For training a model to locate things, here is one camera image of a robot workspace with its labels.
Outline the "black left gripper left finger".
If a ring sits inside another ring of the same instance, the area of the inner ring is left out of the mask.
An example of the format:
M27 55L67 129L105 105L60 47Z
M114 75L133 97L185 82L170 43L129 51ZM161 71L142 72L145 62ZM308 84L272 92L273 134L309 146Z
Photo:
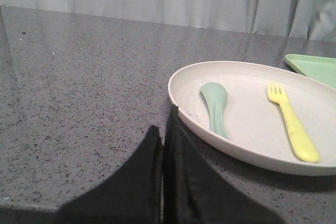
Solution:
M163 145L150 126L132 156L108 179L62 205L54 223L160 223Z

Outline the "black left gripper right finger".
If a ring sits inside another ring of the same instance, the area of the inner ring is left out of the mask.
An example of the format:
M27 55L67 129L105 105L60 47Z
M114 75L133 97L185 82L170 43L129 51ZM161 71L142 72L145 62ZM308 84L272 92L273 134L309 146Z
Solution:
M218 175L192 144L172 106L167 120L164 157L164 223L283 223Z

